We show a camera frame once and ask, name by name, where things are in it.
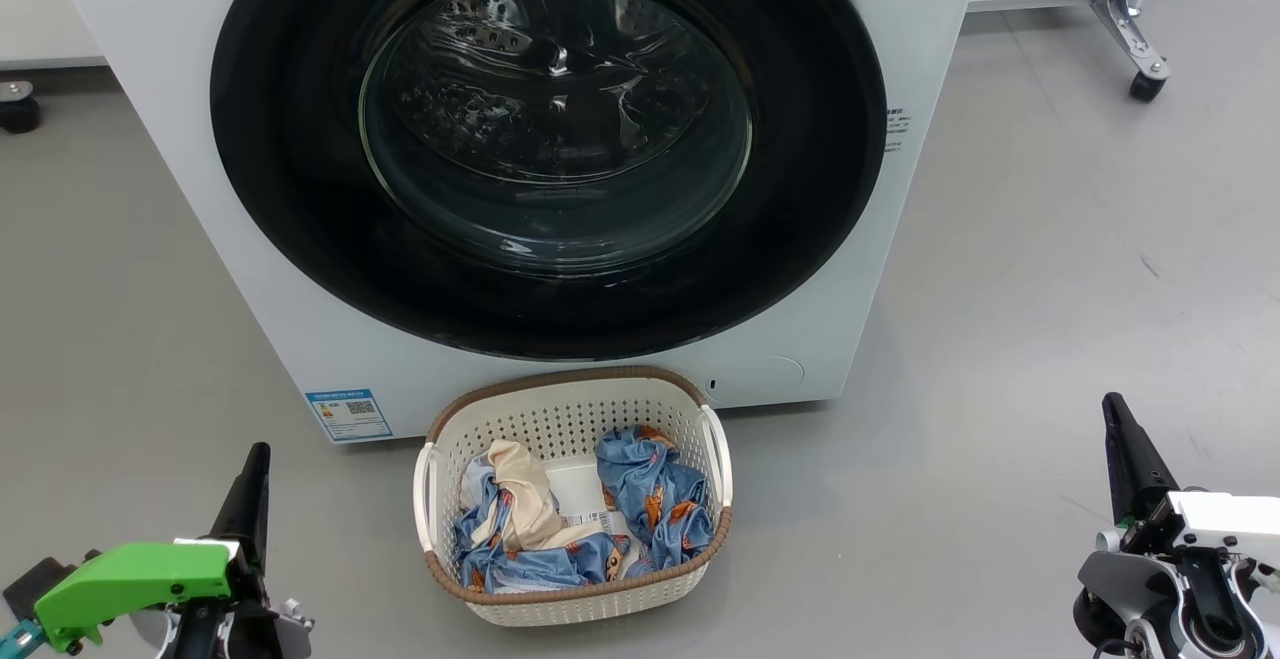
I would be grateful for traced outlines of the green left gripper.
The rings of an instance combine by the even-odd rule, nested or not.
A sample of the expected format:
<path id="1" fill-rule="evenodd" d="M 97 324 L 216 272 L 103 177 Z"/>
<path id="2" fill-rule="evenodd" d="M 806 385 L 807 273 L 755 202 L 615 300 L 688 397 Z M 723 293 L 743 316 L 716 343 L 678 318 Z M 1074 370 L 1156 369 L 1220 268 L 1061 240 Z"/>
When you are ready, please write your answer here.
<path id="1" fill-rule="evenodd" d="M 99 627 L 133 612 L 196 600 L 268 604 L 262 566 L 268 544 L 271 449 L 256 441 L 232 482 L 210 539 L 129 543 L 82 563 L 35 601 L 47 645 L 68 653 L 102 642 Z"/>

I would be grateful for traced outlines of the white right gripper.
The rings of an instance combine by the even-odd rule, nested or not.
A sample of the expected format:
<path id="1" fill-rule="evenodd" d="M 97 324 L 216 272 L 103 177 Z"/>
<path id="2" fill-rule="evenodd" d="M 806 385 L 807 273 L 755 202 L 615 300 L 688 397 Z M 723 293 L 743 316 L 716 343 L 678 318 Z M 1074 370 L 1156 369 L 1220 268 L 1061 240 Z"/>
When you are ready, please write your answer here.
<path id="1" fill-rule="evenodd" d="M 1096 550 L 1171 555 L 1224 550 L 1280 566 L 1280 498 L 1179 491 L 1167 463 L 1120 393 L 1102 399 L 1114 523 Z"/>

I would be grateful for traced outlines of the blue garment with cream lining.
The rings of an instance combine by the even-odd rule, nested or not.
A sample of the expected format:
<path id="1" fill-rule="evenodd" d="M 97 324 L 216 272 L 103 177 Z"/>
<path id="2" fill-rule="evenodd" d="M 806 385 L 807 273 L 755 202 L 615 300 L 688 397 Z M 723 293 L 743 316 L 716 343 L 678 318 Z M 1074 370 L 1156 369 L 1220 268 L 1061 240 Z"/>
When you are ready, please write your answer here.
<path id="1" fill-rule="evenodd" d="M 467 464 L 453 523 L 460 584 L 488 595 L 550 592 L 622 580 L 635 560 L 630 536 L 562 528 L 541 459 L 520 441 L 497 440 Z"/>

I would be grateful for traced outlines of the black round glass washer door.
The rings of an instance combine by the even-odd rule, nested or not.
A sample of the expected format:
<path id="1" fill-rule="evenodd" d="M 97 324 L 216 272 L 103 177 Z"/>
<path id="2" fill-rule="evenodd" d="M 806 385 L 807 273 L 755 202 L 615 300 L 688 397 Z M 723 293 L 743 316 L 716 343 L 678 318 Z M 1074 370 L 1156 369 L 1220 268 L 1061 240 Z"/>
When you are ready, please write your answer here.
<path id="1" fill-rule="evenodd" d="M 316 284 L 559 362 L 772 308 L 850 235 L 887 138 L 854 0 L 233 0 L 210 111 Z"/>

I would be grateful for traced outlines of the blue energy label sticker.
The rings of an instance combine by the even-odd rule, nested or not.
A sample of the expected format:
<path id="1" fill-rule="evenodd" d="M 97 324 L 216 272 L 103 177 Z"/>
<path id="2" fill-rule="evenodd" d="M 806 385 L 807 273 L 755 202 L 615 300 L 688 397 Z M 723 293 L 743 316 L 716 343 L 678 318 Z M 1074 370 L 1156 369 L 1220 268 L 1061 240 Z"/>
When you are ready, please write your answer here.
<path id="1" fill-rule="evenodd" d="M 306 393 L 305 399 L 334 444 L 394 438 L 375 395 L 367 389 Z"/>

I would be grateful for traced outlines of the cream basket with brown rim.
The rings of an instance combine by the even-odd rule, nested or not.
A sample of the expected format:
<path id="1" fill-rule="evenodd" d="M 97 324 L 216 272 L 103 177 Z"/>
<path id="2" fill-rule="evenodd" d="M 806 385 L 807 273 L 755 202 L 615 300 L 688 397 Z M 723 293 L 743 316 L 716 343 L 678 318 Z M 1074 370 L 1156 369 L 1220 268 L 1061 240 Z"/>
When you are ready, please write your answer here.
<path id="1" fill-rule="evenodd" d="M 445 522 L 463 513 L 465 462 L 498 439 L 524 441 L 541 459 L 550 490 L 570 514 L 604 509 L 589 468 L 593 449 L 626 425 L 655 427 L 672 439 L 694 470 L 710 479 L 710 546 L 718 553 L 732 523 L 733 473 L 721 418 L 698 386 L 655 367 L 580 369 L 517 377 L 461 395 L 436 417 L 413 470 L 413 520 L 426 566 L 436 584 L 481 619 L 502 627 L 575 624 L 627 615 L 673 603 L 701 581 L 709 559 L 690 567 L 622 580 L 616 589 L 562 589 L 517 598 L 489 598 L 465 586 L 451 562 L 454 540 Z"/>

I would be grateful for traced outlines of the white basket label sticker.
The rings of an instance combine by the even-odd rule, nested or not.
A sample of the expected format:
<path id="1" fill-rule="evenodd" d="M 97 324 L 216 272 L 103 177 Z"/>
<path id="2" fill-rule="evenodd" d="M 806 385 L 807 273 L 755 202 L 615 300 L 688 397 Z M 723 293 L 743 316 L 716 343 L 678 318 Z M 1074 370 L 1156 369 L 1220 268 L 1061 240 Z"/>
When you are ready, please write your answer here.
<path id="1" fill-rule="evenodd" d="M 562 516 L 562 528 L 572 530 L 573 532 L 584 535 L 609 534 L 630 536 L 625 516 L 617 511 L 600 509 L 572 516 Z"/>

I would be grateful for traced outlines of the black caster wheel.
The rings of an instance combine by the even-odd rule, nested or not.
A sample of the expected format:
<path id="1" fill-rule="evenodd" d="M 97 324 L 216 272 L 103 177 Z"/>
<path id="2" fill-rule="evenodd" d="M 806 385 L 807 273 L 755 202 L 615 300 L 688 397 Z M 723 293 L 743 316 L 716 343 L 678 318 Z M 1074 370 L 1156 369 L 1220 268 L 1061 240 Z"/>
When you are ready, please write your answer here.
<path id="1" fill-rule="evenodd" d="M 0 131 L 24 134 L 41 123 L 41 107 L 29 81 L 0 81 Z"/>

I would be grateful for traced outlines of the metal frame leg with caster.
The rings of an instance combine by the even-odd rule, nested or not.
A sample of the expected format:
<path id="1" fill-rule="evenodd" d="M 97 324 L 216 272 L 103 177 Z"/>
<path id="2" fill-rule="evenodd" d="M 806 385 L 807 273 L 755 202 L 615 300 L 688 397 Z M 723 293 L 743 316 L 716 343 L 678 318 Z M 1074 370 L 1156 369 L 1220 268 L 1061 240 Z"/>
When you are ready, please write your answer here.
<path id="1" fill-rule="evenodd" d="M 1155 49 L 1138 26 L 1140 3 L 1142 0 L 1091 0 L 1091 8 L 1135 67 L 1129 97 L 1135 102 L 1149 104 L 1164 90 L 1170 68 L 1167 58 Z"/>

